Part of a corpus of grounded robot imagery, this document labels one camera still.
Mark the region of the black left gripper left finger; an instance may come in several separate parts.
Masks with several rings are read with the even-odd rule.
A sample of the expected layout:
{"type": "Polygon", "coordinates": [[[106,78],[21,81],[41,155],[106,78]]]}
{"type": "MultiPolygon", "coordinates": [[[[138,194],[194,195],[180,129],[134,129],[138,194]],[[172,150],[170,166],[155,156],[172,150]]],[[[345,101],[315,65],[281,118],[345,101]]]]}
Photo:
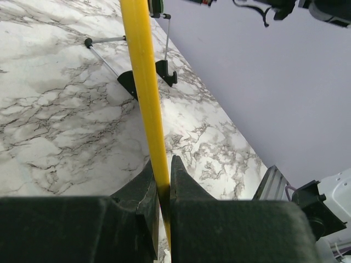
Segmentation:
{"type": "Polygon", "coordinates": [[[153,262],[159,204],[148,163],[110,196],[1,198],[1,262],[153,262]]]}

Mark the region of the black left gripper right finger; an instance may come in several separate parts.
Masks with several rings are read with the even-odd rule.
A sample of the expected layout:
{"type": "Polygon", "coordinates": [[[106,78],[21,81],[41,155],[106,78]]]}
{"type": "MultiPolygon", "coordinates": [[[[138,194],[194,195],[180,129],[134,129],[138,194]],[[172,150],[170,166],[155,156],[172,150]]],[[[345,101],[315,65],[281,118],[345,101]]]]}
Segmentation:
{"type": "Polygon", "coordinates": [[[217,200],[171,163],[173,262],[319,262],[305,214],[292,202],[217,200]]]}

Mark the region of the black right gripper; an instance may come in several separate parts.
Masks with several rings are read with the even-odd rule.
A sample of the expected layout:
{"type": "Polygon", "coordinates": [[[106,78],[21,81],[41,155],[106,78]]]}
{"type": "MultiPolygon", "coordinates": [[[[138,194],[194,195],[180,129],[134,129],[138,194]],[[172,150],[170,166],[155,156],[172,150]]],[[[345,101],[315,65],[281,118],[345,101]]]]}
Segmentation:
{"type": "Polygon", "coordinates": [[[275,21],[281,21],[281,20],[284,20],[288,15],[290,15],[293,12],[296,4],[295,0],[256,0],[254,1],[255,3],[260,3],[261,5],[264,5],[265,8],[262,9],[258,5],[247,3],[247,1],[232,0],[231,2],[234,4],[234,6],[238,8],[246,8],[246,9],[256,11],[262,17],[262,21],[265,28],[269,27],[269,24],[267,22],[267,14],[269,11],[272,10],[274,12],[273,19],[275,21]]]}

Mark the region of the green whiteboard eraser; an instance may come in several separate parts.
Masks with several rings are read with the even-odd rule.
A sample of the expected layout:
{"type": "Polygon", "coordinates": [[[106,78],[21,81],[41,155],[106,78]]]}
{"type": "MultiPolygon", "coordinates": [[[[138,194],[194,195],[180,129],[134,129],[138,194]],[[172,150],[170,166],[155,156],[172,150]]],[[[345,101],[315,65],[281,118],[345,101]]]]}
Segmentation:
{"type": "Polygon", "coordinates": [[[164,3],[163,0],[148,0],[149,14],[151,17],[159,17],[163,14],[164,3]]]}

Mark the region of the yellow framed whiteboard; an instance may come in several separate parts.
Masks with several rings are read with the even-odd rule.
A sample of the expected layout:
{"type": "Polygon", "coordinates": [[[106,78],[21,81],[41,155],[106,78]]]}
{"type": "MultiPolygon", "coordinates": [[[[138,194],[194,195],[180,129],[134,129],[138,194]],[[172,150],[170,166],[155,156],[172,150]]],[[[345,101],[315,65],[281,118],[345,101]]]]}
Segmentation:
{"type": "Polygon", "coordinates": [[[170,180],[147,1],[120,1],[124,30],[168,246],[171,246],[170,180]]]}

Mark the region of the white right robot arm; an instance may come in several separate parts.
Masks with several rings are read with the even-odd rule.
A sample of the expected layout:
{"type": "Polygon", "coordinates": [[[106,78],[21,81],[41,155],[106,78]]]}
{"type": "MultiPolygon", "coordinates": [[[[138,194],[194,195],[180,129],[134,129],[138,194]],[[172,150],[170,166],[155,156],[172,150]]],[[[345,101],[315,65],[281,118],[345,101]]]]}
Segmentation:
{"type": "MultiPolygon", "coordinates": [[[[274,20],[283,20],[295,6],[309,10],[315,19],[342,28],[350,27],[350,1],[263,1],[266,10],[234,1],[240,8],[257,11],[265,20],[269,10],[274,20]]],[[[316,239],[316,247],[323,262],[350,262],[350,239],[328,240],[331,234],[350,229],[350,170],[345,170],[320,181],[313,180],[294,188],[276,166],[265,173],[254,196],[260,201],[289,201],[305,213],[316,239]]]]}

